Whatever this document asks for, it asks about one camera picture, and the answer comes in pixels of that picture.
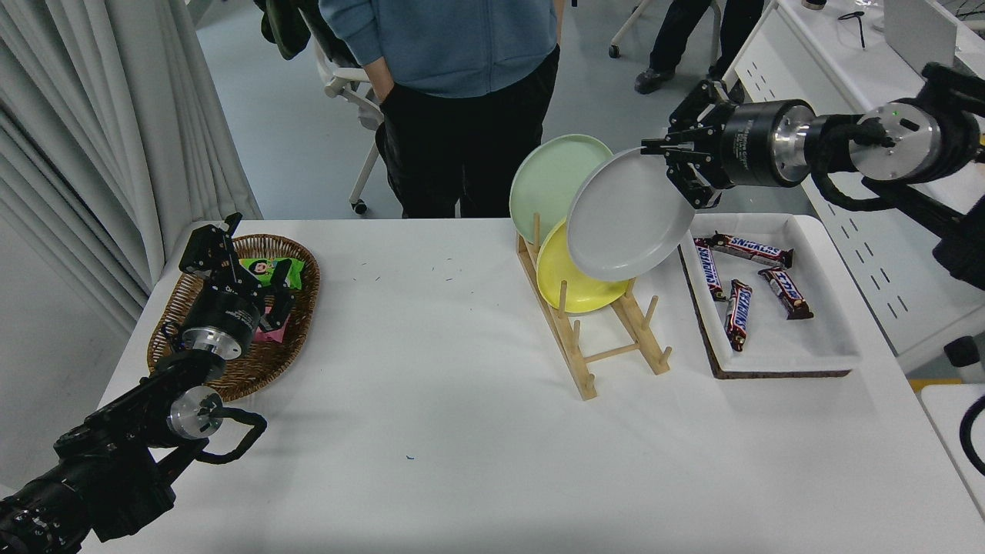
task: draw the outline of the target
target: green snack package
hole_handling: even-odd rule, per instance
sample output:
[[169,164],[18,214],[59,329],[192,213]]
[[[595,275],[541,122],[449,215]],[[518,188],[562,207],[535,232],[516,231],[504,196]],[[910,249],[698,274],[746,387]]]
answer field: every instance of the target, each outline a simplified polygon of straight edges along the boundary
[[270,284],[270,279],[274,276],[274,267],[281,260],[288,260],[291,263],[291,269],[288,271],[287,279],[288,288],[300,290],[301,270],[304,269],[304,262],[299,259],[292,257],[243,257],[239,259],[239,264],[252,273],[257,281],[260,281],[261,285],[266,287]]

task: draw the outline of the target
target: person's hand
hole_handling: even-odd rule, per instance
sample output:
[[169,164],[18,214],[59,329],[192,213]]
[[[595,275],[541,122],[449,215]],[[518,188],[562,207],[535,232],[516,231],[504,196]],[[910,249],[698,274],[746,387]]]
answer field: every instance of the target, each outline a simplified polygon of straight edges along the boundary
[[390,75],[390,67],[386,65],[386,59],[381,57],[366,64],[362,69],[365,70],[366,77],[369,78],[369,83],[372,85],[376,97],[383,104],[386,97],[390,96],[394,86],[393,75]]

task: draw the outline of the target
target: woven basket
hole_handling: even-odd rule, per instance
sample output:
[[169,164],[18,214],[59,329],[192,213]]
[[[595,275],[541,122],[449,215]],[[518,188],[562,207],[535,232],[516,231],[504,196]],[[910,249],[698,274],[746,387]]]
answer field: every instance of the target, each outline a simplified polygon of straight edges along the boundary
[[[220,379],[206,383],[225,401],[242,398],[263,388],[294,361],[307,338],[321,283],[318,262],[311,252],[297,242],[275,235],[247,235],[233,239],[232,243],[239,257],[292,257],[302,260],[304,269],[301,272],[301,290],[292,291],[296,301],[285,329],[284,342],[252,343],[245,356],[226,362],[226,373]],[[151,373],[158,360],[171,353],[170,344],[161,331],[162,326],[168,321],[181,324],[201,290],[201,279],[181,274],[147,347],[147,365]]]

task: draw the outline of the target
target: robotic arm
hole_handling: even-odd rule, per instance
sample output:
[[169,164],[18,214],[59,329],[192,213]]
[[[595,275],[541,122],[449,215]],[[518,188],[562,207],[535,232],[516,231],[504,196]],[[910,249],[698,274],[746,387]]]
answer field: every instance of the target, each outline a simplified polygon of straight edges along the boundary
[[[671,114],[665,137],[643,153],[667,160],[667,177],[695,208],[737,185],[793,187],[808,175],[828,202],[851,211],[895,208],[937,235],[934,257],[955,279],[985,290],[985,197],[967,214],[909,186],[982,161],[978,123],[985,81],[928,64],[923,89],[861,115],[817,116],[799,100],[736,104],[702,81]],[[829,173],[861,173],[874,198],[851,198]]]
[[[240,219],[229,216],[225,231],[200,228],[188,242],[181,270],[205,285],[171,337],[174,353],[62,435],[54,445],[58,464],[0,501],[0,553],[77,552],[91,529],[102,541],[134,534],[173,507],[170,485],[192,461],[236,460],[264,432],[263,417],[224,407],[204,386],[247,352],[258,326],[282,326],[295,301],[284,285],[287,263],[277,265],[268,287],[239,265],[231,237]],[[233,451],[206,452],[225,418],[252,429]],[[150,448],[174,450],[157,462]]]

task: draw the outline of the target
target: white curtain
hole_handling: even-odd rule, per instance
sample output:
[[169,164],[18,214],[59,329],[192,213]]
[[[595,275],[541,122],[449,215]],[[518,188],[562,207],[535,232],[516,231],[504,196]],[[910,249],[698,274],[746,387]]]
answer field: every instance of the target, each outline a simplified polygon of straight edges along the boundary
[[109,324],[235,211],[261,217],[183,0],[0,2],[0,217]]

